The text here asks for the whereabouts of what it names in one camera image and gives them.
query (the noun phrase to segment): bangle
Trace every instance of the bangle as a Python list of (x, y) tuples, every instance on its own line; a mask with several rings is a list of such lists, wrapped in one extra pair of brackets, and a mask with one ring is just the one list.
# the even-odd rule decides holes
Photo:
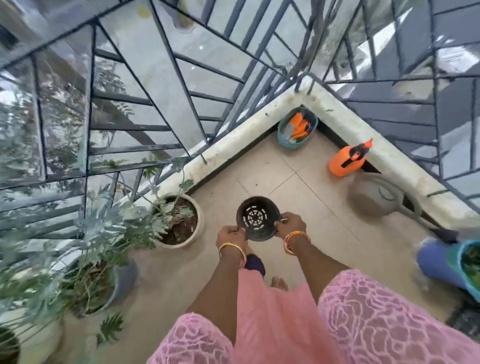
[(290, 248), (290, 245), (288, 243), (290, 241), (291, 237), (295, 236), (295, 235), (302, 235), (305, 238), (307, 238), (307, 240), (310, 244), (312, 243), (312, 241), (310, 240), (310, 237), (306, 233), (304, 233), (303, 231), (293, 231), (293, 232), (291, 232), (290, 234), (287, 235), (287, 237), (285, 238), (285, 243), (283, 245), (283, 248), (285, 249), (285, 252), (287, 254), (295, 255), (295, 253), (292, 251), (292, 248)]
[(241, 252), (241, 256), (242, 256), (242, 262), (240, 264), (240, 268), (243, 268), (245, 266), (245, 263), (247, 262), (247, 256), (245, 255), (245, 253), (243, 252), (243, 250), (238, 246), (238, 245), (235, 245), (235, 244), (232, 244), (232, 243), (223, 243), (222, 245), (220, 245), (220, 247), (218, 248), (218, 255), (220, 255), (220, 258), (222, 257), (222, 248), (225, 248), (226, 246), (234, 246), (236, 247), (238, 250), (240, 250)]

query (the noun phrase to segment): teal bucket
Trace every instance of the teal bucket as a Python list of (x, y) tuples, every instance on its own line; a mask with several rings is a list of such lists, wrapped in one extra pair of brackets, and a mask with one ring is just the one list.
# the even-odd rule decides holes
[(446, 260), (451, 269), (460, 274), (467, 291), (477, 302), (480, 302), (480, 291), (470, 283), (470, 280), (462, 269), (462, 256), (465, 250), (472, 245), (480, 247), (480, 241), (466, 240), (464, 243), (457, 243), (449, 246), (446, 252)]
[[(310, 124), (312, 125), (313, 127), (313, 131), (308, 134), (306, 137), (302, 138), (301, 140), (298, 140), (296, 143), (291, 143), (288, 139), (285, 139), (282, 135), (282, 131), (284, 130), (284, 128), (286, 127), (286, 125), (288, 124), (288, 122), (291, 120), (291, 118), (294, 117), (294, 115), (297, 113), (297, 112), (301, 112), (302, 113), (302, 116), (304, 119), (306, 119), (307, 121), (310, 122)], [(310, 137), (312, 136), (313, 132), (315, 131), (315, 129), (317, 128), (317, 125), (318, 125), (318, 118), (315, 116), (315, 114), (313, 112), (311, 112), (310, 110), (308, 110), (306, 107), (304, 106), (298, 106), (294, 109), (292, 109), (279, 123), (278, 123), (278, 130), (277, 130), (277, 133), (276, 133), (276, 138), (278, 140), (278, 142), (280, 143), (281, 146), (285, 147), (286, 149), (289, 149), (289, 150), (295, 150), (295, 149), (298, 149), (300, 148), (301, 146), (305, 145), (308, 140), (310, 139)]]

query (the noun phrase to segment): sleeve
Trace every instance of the sleeve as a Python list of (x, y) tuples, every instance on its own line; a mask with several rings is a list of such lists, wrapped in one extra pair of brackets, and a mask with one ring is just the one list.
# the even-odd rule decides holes
[(358, 270), (328, 284), (318, 313), (352, 364), (479, 362), (479, 344)]
[(198, 314), (180, 316), (147, 364), (230, 364), (233, 345), (209, 320)]

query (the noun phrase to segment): gray watering can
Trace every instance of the gray watering can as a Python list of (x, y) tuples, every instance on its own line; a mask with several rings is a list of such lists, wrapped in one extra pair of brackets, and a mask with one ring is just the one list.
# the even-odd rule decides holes
[[(403, 206), (405, 196), (412, 202), (413, 211)], [(435, 227), (422, 219), (422, 208), (415, 196), (380, 173), (357, 174), (348, 191), (348, 200), (365, 216), (381, 218), (398, 211), (427, 229)]]

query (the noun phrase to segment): orange spray bottle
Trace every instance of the orange spray bottle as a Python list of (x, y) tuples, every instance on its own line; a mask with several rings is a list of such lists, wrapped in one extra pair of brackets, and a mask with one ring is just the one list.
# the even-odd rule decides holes
[(365, 163), (365, 155), (373, 145), (373, 138), (357, 146), (342, 148), (328, 162), (328, 169), (337, 177), (343, 177), (354, 170), (358, 170)]

